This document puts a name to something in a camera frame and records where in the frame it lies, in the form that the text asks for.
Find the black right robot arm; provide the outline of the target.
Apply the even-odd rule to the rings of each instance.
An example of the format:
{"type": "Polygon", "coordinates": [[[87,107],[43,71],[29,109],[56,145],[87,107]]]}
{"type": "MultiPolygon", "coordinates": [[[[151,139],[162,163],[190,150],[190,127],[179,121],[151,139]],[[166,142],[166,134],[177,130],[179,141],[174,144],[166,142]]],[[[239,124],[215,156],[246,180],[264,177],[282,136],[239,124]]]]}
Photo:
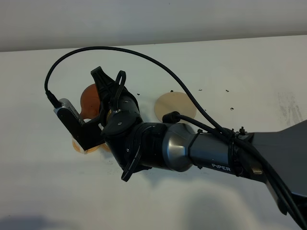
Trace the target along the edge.
{"type": "Polygon", "coordinates": [[[279,210],[307,227],[307,123],[278,132],[209,127],[174,111],[161,123],[143,122],[136,99],[98,67],[91,71],[100,99],[101,139],[122,168],[122,180],[142,170],[210,168],[265,183],[279,210]]]}

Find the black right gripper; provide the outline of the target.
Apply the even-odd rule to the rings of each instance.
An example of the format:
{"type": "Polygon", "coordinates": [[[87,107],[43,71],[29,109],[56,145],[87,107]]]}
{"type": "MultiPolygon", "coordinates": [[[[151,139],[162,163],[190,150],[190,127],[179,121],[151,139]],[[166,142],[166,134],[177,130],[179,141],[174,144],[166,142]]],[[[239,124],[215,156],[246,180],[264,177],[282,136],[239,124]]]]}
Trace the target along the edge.
{"type": "Polygon", "coordinates": [[[117,163],[124,170],[129,162],[132,148],[126,143],[127,139],[139,123],[142,122],[136,98],[123,89],[116,104],[113,105],[111,97],[115,81],[110,78],[101,67],[91,71],[97,93],[100,99],[100,124],[103,127],[101,136],[113,153],[117,163]]]}

